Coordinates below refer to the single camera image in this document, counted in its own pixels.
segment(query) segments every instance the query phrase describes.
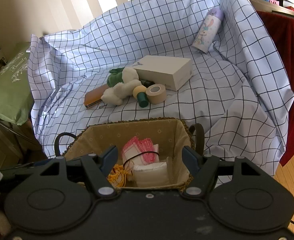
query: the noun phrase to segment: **thermos bottle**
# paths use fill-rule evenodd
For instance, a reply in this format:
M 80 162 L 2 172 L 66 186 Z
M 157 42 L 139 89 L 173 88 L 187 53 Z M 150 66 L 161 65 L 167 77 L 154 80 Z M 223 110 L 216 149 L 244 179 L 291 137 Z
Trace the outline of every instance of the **thermos bottle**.
M 224 12 L 219 8 L 212 8 L 206 16 L 192 45 L 207 53 L 208 48 L 213 42 L 223 19 Z

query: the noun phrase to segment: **masking tape roll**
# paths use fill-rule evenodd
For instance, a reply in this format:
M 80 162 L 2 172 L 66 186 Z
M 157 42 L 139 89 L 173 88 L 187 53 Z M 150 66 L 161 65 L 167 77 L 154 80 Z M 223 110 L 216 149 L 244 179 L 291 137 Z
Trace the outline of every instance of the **masking tape roll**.
M 154 84 L 147 88 L 146 95 L 151 104 L 159 104 L 166 100 L 166 88 L 161 84 Z
M 144 86 L 138 86 L 138 87 L 135 87 L 134 90 L 133 90 L 133 96 L 135 99 L 137 99 L 137 94 L 140 93 L 140 92 L 146 92 L 146 87 Z

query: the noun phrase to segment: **white grid fabric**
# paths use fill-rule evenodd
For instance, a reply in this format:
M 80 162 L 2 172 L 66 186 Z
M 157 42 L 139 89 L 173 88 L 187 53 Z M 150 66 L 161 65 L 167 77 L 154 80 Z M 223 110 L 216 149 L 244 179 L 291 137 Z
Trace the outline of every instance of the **white grid fabric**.
M 192 47 L 207 12 L 225 19 L 208 54 Z M 85 93 L 106 83 L 111 68 L 145 55 L 187 57 L 193 76 L 167 100 L 140 108 L 84 106 Z M 54 157 L 58 134 L 88 125 L 175 117 L 205 129 L 205 153 L 226 160 L 242 155 L 273 175 L 285 151 L 288 110 L 294 100 L 284 66 L 248 0 L 132 0 L 76 31 L 31 38 L 28 68 L 36 138 Z M 72 138 L 63 137 L 63 152 Z

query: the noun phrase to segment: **wicker basket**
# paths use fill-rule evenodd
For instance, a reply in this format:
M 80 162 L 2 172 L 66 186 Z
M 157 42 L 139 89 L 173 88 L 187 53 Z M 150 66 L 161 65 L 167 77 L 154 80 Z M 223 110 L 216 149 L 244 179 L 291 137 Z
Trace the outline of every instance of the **wicker basket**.
M 99 155 L 115 145 L 119 151 L 117 163 L 123 164 L 121 149 L 133 136 L 137 136 L 140 140 L 151 138 L 154 144 L 159 144 L 159 160 L 170 160 L 168 167 L 170 185 L 151 188 L 184 188 L 190 180 L 190 175 L 182 161 L 182 149 L 184 146 L 194 148 L 194 142 L 185 122 L 179 119 L 153 118 L 92 125 L 76 137 L 63 155 L 67 160 L 89 153 Z M 126 183 L 125 188 L 132 187 L 137 188 L 134 182 Z

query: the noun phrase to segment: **yellow tassel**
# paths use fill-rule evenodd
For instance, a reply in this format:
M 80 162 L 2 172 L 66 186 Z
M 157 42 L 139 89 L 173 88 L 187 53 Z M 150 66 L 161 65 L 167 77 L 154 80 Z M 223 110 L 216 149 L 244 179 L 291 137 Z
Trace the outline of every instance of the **yellow tassel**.
M 124 187 L 126 184 L 126 175 L 131 174 L 128 171 L 125 171 L 123 165 L 116 164 L 110 174 L 107 177 L 107 180 L 114 187 Z

